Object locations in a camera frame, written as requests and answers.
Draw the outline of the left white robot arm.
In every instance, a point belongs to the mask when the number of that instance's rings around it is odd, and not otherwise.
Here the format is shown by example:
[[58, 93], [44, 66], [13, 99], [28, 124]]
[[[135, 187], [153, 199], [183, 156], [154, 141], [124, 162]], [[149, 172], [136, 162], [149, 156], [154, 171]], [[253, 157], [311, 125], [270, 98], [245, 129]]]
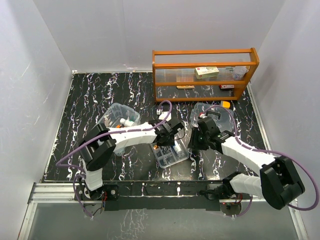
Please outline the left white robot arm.
[[79, 143], [85, 174], [82, 193], [91, 200], [103, 195], [103, 167], [117, 151], [141, 144], [171, 146], [175, 135], [184, 128], [183, 122], [175, 117], [168, 121], [150, 120], [124, 128], [96, 125]]

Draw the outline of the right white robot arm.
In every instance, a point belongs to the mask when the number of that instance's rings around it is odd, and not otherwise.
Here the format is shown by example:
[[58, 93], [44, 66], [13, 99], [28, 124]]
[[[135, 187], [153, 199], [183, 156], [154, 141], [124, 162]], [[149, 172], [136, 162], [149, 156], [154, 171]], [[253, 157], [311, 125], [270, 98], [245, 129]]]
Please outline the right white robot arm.
[[305, 192], [305, 186], [293, 161], [259, 152], [254, 147], [238, 143], [230, 131], [220, 131], [215, 121], [205, 117], [192, 128], [188, 147], [192, 150], [214, 150], [247, 166], [256, 175], [234, 172], [222, 180], [222, 184], [207, 190], [217, 197], [235, 198], [248, 194], [263, 198], [274, 209], [281, 210]]

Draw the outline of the clear plastic tray insert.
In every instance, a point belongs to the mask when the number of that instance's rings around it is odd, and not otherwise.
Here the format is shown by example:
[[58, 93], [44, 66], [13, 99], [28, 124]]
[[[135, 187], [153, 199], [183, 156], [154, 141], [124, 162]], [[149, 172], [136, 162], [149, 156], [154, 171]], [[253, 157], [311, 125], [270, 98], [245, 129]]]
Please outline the clear plastic tray insert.
[[[177, 155], [173, 146], [179, 144], [182, 148], [182, 153]], [[155, 159], [160, 168], [165, 169], [172, 165], [178, 164], [184, 160], [187, 160], [190, 156], [187, 147], [185, 146], [182, 139], [175, 137], [174, 144], [171, 146], [158, 146], [156, 143], [151, 143], [150, 147], [154, 153]]]

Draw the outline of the clear plastic medicine kit box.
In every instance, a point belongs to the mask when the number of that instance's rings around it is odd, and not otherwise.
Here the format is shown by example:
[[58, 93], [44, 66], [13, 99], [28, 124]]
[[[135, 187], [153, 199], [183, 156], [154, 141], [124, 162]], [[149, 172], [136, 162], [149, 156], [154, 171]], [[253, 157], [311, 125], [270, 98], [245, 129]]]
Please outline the clear plastic medicine kit box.
[[116, 128], [116, 126], [121, 125], [121, 118], [130, 119], [131, 121], [135, 122], [134, 126], [141, 124], [141, 116], [133, 108], [120, 103], [113, 103], [96, 122], [94, 127], [102, 124], [106, 128], [113, 130], [117, 129], [115, 131], [119, 131], [121, 128]]

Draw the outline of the clear kit lid black handle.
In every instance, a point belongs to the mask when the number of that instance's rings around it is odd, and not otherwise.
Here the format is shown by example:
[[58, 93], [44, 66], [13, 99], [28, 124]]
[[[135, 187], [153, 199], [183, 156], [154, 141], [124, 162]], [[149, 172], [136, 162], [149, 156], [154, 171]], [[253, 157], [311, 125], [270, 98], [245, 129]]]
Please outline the clear kit lid black handle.
[[[189, 118], [189, 122], [192, 127], [198, 127], [198, 120], [200, 119], [200, 116], [210, 106], [210, 104], [202, 102], [195, 104]], [[225, 107], [211, 107], [204, 115], [206, 117], [211, 117], [221, 132], [234, 132], [235, 127], [232, 120], [232, 117], [234, 117], [234, 112], [231, 109]]]

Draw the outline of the white blue cylinder bottle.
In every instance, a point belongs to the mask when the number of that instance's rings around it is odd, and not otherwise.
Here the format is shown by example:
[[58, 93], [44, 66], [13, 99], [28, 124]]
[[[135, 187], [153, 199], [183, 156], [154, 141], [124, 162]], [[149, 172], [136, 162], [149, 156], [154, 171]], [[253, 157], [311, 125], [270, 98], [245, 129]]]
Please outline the white blue cylinder bottle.
[[180, 154], [183, 152], [182, 148], [181, 148], [180, 145], [177, 144], [177, 143], [176, 143], [172, 148], [174, 149], [174, 151], [175, 151], [175, 153], [176, 153], [177, 155], [180, 155]]

